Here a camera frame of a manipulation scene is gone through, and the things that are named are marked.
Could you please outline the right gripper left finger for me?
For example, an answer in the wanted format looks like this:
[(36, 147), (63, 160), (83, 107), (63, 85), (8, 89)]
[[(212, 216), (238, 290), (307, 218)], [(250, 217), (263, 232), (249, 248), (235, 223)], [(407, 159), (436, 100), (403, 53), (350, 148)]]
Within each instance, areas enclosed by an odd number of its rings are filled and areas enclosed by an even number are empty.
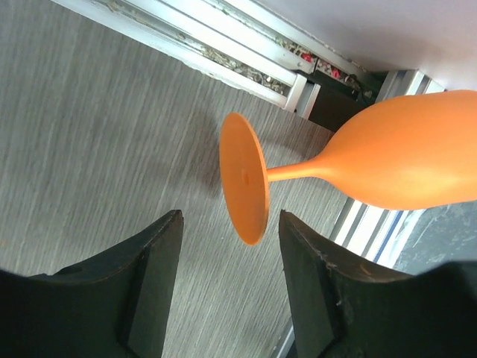
[(183, 214), (53, 275), (1, 272), (3, 357), (161, 357)]

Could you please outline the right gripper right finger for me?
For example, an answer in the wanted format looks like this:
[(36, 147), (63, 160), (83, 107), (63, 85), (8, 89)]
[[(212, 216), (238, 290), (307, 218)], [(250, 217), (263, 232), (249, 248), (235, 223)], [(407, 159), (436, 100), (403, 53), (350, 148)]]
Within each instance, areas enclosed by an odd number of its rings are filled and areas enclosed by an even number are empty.
[(476, 264), (387, 268), (279, 215), (299, 357), (474, 357)]

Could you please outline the orange wine glass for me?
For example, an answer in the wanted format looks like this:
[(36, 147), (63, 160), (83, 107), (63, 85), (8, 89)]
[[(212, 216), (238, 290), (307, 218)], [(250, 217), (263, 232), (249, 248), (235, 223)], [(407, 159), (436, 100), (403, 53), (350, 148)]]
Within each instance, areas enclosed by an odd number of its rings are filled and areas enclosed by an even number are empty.
[(310, 160), (268, 168), (259, 139), (239, 113), (219, 139), (221, 182), (238, 236), (264, 236), (274, 181), (319, 178), (364, 204), (421, 210), (476, 199), (476, 92), (402, 95), (354, 115)]

